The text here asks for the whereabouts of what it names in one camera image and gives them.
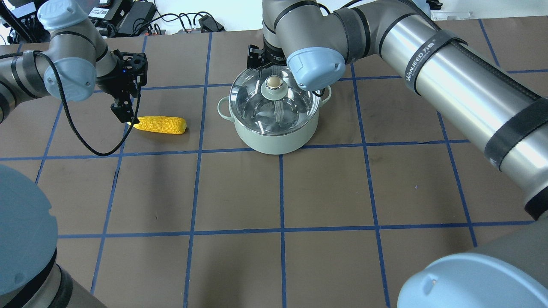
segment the light blue joint cover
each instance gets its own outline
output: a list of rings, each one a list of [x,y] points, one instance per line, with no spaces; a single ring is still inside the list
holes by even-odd
[[[460,253],[435,261],[403,285],[398,308],[411,307],[546,308],[548,289],[502,260]]]
[[[38,20],[48,31],[74,26],[87,18],[74,0],[49,0],[38,9]]]
[[[63,58],[54,62],[61,78],[63,91],[67,101],[82,101],[88,99],[95,89],[97,71],[95,66],[88,60],[71,57]],[[51,66],[44,73],[44,85],[52,96],[61,99],[59,86]]]
[[[345,72],[344,57],[326,47],[308,47],[287,57],[287,66],[299,87],[317,91],[339,80]]]
[[[57,220],[38,186],[0,165],[0,295],[40,273],[57,245]]]

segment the corn cob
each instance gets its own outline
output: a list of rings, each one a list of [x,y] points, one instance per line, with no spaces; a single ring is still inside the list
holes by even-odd
[[[146,116],[138,117],[139,123],[134,127],[153,133],[180,135],[186,130],[186,121],[178,117]]]

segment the glass lid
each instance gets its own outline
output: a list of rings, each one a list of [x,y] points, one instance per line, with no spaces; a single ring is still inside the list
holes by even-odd
[[[230,89],[230,108],[248,129],[263,135],[285,135],[308,123],[319,97],[297,85],[286,66],[243,71]]]

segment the cooking pot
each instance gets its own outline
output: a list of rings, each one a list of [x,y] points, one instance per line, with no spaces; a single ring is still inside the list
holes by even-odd
[[[318,126],[319,108],[331,98],[299,88],[286,66],[245,70],[234,81],[230,95],[217,105],[219,115],[233,122],[242,141],[265,154],[293,152],[307,143]],[[229,105],[230,116],[221,112]]]

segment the blue tape line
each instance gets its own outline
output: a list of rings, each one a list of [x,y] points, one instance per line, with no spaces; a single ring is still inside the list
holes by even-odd
[[[44,168],[45,160],[48,156],[49,147],[52,145],[53,135],[55,134],[55,129],[59,123],[59,118],[61,117],[61,110],[63,108],[62,104],[59,104],[59,109],[57,110],[57,115],[55,116],[55,121],[53,122],[52,132],[49,134],[48,143],[45,146],[44,156],[42,157],[42,162],[40,163],[40,168],[38,169],[38,174],[36,175],[35,183],[38,184],[40,181],[40,176],[42,175],[42,169]]]
[[[479,26],[481,27],[481,31],[483,32],[483,36],[485,37],[485,40],[487,41],[487,45],[489,46],[489,50],[491,51],[491,55],[493,56],[493,59],[495,60],[495,64],[500,67],[499,59],[497,59],[495,55],[495,50],[493,49],[493,46],[491,45],[491,41],[489,40],[489,37],[487,36],[487,32],[485,31],[485,27],[483,26],[483,21],[481,19],[478,19]]]
[[[470,140],[468,139],[449,140],[449,143],[470,143]]]
[[[128,125],[125,125],[124,135],[128,129]],[[122,166],[122,153],[124,152],[125,143],[120,147],[120,154],[118,155],[118,163],[116,165],[116,171],[114,172],[114,178],[112,179],[112,188],[110,190],[109,205],[106,210],[105,223],[103,224],[103,231],[101,234],[101,243],[99,244],[99,252],[97,253],[97,262],[95,263],[95,271],[93,273],[92,288],[90,292],[95,293],[95,287],[97,286],[97,278],[99,276],[99,268],[101,267],[102,252],[105,248],[106,232],[109,227],[110,212],[112,211],[112,204],[114,202],[114,195],[116,192],[116,184],[118,183],[118,176],[120,174],[120,167]]]
[[[102,234],[60,234],[57,238],[101,238]]]
[[[218,83],[218,84],[209,84],[208,88],[212,87],[231,87],[232,83]]]
[[[166,152],[134,152],[134,153],[124,153],[122,156],[155,156],[155,155],[180,155],[180,154],[197,154],[198,151],[189,150],[189,151],[166,151]]]
[[[38,161],[44,158],[43,156],[34,156],[34,157],[2,157],[0,162],[9,162],[9,161]]]
[[[474,227],[492,227],[492,226],[524,226],[534,223],[534,220],[523,221],[494,221],[491,223],[472,223]]]
[[[522,70],[522,71],[508,71],[510,74],[523,74],[523,73],[548,73],[548,70]]]
[[[444,144],[444,140],[433,140],[427,142],[401,141],[401,142],[371,142],[367,146],[397,146],[397,145],[421,145],[421,144]]]
[[[225,234],[252,234],[252,233],[278,233],[281,229],[239,229],[239,230],[213,230],[194,231],[194,235],[225,235]]]
[[[287,232],[326,232],[326,231],[363,231],[375,230],[375,226],[340,226],[340,227],[294,227],[285,228]]]
[[[441,229],[441,228],[460,228],[468,227],[468,223],[451,224],[416,224],[416,225],[385,225],[379,226],[381,230],[400,230],[400,229]]]
[[[283,155],[279,156],[279,227],[280,227],[280,251],[282,261],[282,308],[287,308],[286,287],[286,215],[284,210],[283,191]]]
[[[451,150],[451,143],[449,142],[449,139],[447,138],[447,131],[445,129],[445,124],[443,124],[442,114],[439,113],[438,111],[437,111],[437,114],[438,114],[439,124],[442,127],[443,138],[446,140],[447,152],[449,153],[449,159],[451,160],[451,166],[453,168],[453,173],[455,174],[456,186],[459,189],[460,200],[463,204],[464,215],[466,216],[466,222],[468,223],[468,228],[470,230],[472,244],[474,245],[474,247],[477,247],[478,243],[476,240],[476,234],[474,233],[472,219],[470,218],[470,212],[468,211],[468,205],[466,204],[466,198],[464,197],[464,191],[463,191],[463,186],[460,182],[459,171],[456,168],[455,157],[453,156],[453,151]]]
[[[147,87],[142,88],[141,91],[149,91],[149,90],[169,90],[169,89],[189,89],[189,88],[204,88],[205,85],[203,84],[191,84],[191,85],[169,85],[166,87]]]
[[[434,140],[428,142],[418,141],[403,141],[403,142],[373,142],[368,143],[367,146],[400,146],[400,145],[422,145],[422,144],[444,144],[444,140]],[[467,139],[449,140],[449,143],[470,143]],[[360,147],[363,144],[325,144],[325,145],[305,145],[302,149],[331,149],[336,147]],[[212,149],[202,150],[202,153],[229,153],[229,152],[249,152],[254,151],[250,147],[241,147],[236,149]],[[123,153],[123,157],[127,156],[154,156],[154,155],[180,155],[180,154],[197,154],[198,150],[187,151],[164,151],[164,152],[131,152]],[[96,155],[67,155],[67,156],[47,156],[46,159],[103,159],[119,157],[120,154],[112,154],[109,156],[96,156]],[[1,161],[36,161],[42,159],[43,156],[31,156],[31,157],[0,157]]]
[[[359,147],[363,146],[361,143],[355,144],[325,144],[325,145],[305,145],[301,149],[331,149],[334,147]]]
[[[202,153],[228,153],[228,152],[249,152],[254,151],[250,147],[242,147],[238,149],[222,149],[222,150],[202,150]]]
[[[381,277],[383,279],[383,290],[384,290],[384,299],[386,302],[386,306],[390,307],[390,296],[388,293],[388,282],[386,280],[386,270],[384,265],[384,256],[383,256],[383,245],[381,243],[380,238],[380,229],[379,229],[379,219],[377,217],[376,213],[376,206],[375,206],[375,193],[373,191],[373,180],[371,178],[371,168],[369,165],[369,154],[367,152],[367,141],[366,141],[366,135],[363,130],[363,121],[362,121],[362,110],[359,105],[359,95],[358,95],[358,85],[356,82],[356,72],[354,71],[354,64],[350,65],[350,69],[352,71],[352,83],[354,87],[354,98],[356,100],[356,110],[358,113],[358,122],[359,122],[359,132],[362,137],[362,143],[363,143],[363,156],[366,163],[366,173],[367,173],[367,184],[369,186],[369,198],[371,200],[371,210],[373,213],[373,221],[375,223],[375,237],[377,241],[377,251],[379,253],[379,264],[380,264],[380,272]]]
[[[534,220],[517,221],[486,221],[481,223],[472,223],[474,227],[493,227],[493,226],[525,226],[534,223]],[[285,227],[284,233],[289,232],[337,232],[337,231],[364,231],[364,230],[401,230],[401,229],[443,229],[468,227],[468,223],[451,224],[414,224],[414,225],[379,225],[376,226],[333,226],[333,227]],[[228,235],[228,234],[254,234],[254,233],[279,233],[281,228],[271,229],[239,229],[239,230],[209,230],[194,231],[195,236],[209,235]],[[106,238],[111,237],[162,237],[162,236],[189,236],[190,231],[174,232],[141,232],[141,233],[107,233]],[[101,238],[103,234],[63,234],[59,238]]]
[[[401,76],[391,75],[391,76],[355,77],[355,80],[398,79],[398,78],[401,78]]]
[[[145,35],[145,39],[143,40],[142,42],[142,48],[141,48],[141,53],[145,53],[145,49],[146,49],[146,39],[149,38],[148,36]]]
[[[194,181],[194,199],[192,202],[192,218],[190,222],[190,238],[189,238],[189,252],[186,258],[186,273],[185,273],[185,289],[183,294],[183,308],[187,308],[189,304],[189,287],[190,287],[190,270],[192,263],[192,247],[194,244],[194,229],[196,227],[196,209],[198,205],[198,188],[200,181],[200,169],[202,164],[202,146],[204,140],[204,125],[206,122],[206,102],[207,102],[207,88],[209,80],[209,62],[211,59],[211,42],[213,35],[209,33],[209,42],[207,48],[207,59],[205,64],[205,78],[204,78],[204,97],[202,101],[202,124],[200,126],[200,142],[198,148],[198,161],[196,163],[196,178]]]

